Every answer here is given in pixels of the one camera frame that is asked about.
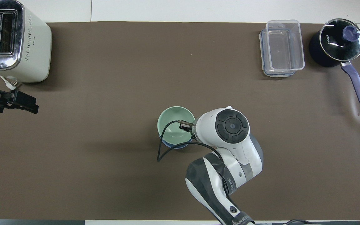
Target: black cable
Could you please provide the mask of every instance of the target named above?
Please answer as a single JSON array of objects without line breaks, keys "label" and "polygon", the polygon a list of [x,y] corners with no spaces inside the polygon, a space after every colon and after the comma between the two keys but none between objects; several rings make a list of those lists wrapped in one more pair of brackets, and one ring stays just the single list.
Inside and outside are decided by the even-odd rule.
[{"label": "black cable", "polygon": [[214,153],[216,153],[216,155],[219,157],[219,159],[223,162],[223,158],[221,157],[221,155],[219,154],[218,151],[216,151],[213,147],[207,145],[207,144],[204,144],[204,143],[200,143],[200,142],[183,142],[183,143],[180,143],[180,144],[176,144],[172,147],[170,147],[168,150],[166,150],[166,152],[164,152],[162,155],[160,155],[160,147],[162,146],[162,140],[163,140],[163,134],[165,133],[167,127],[172,124],[172,123],[178,123],[178,121],[171,121],[170,123],[168,123],[165,128],[163,129],[162,131],[162,135],[160,136],[160,142],[159,142],[159,149],[157,150],[157,157],[156,157],[156,161],[161,161],[162,158],[168,153],[170,152],[171,150],[181,146],[181,145],[185,145],[185,144],[197,144],[197,145],[202,145],[206,148],[209,148],[210,150],[212,150]]},{"label": "black cable", "polygon": [[288,221],[288,222],[286,222],[284,224],[289,225],[290,223],[293,223],[293,222],[302,222],[304,224],[312,224],[312,222],[302,220],[302,219],[293,219],[293,220],[290,220],[290,221]]}]

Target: white toaster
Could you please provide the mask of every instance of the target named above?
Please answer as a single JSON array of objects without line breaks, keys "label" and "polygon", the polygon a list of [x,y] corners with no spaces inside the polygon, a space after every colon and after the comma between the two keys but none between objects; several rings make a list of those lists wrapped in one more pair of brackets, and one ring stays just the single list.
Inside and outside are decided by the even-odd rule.
[{"label": "white toaster", "polygon": [[51,29],[23,4],[0,0],[0,76],[17,82],[48,77]]}]

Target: container lid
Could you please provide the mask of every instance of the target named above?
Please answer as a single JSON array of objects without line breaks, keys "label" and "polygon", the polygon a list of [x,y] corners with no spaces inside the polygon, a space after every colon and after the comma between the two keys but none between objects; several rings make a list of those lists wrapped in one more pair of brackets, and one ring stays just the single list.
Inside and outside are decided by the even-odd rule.
[{"label": "container lid", "polygon": [[330,20],[319,38],[325,53],[335,60],[349,61],[360,55],[360,29],[349,20]]}]

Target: pot handle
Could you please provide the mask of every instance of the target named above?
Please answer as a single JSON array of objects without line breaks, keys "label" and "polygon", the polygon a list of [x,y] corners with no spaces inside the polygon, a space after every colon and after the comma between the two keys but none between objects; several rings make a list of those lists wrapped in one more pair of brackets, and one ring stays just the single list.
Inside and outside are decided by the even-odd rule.
[{"label": "pot handle", "polygon": [[342,62],[341,69],[350,76],[352,85],[354,86],[356,96],[360,103],[360,77],[351,62]]}]

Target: brown table surface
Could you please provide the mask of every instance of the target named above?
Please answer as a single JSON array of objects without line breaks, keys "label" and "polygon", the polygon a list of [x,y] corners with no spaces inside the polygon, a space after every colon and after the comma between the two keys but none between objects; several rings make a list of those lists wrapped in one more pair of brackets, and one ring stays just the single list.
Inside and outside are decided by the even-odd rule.
[{"label": "brown table surface", "polygon": [[[0,219],[213,220],[189,193],[188,146],[156,162],[156,122],[243,112],[264,151],[260,175],[231,195],[255,220],[360,220],[360,105],[340,67],[263,74],[265,24],[50,23],[49,77],[20,90],[38,114],[0,114]],[[360,58],[353,61],[360,73]],[[0,89],[6,90],[0,80]]]}]

